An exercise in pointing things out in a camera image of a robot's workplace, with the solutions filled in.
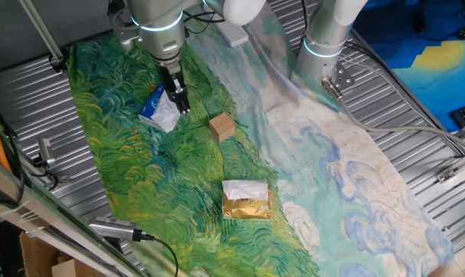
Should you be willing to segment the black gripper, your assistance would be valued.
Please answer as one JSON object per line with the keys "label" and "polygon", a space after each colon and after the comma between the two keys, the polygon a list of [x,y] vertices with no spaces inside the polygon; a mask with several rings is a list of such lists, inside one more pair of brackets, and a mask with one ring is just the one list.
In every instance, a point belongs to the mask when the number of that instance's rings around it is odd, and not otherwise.
{"label": "black gripper", "polygon": [[161,83],[169,93],[169,99],[177,104],[181,114],[190,112],[187,87],[184,85],[181,57],[155,59]]}

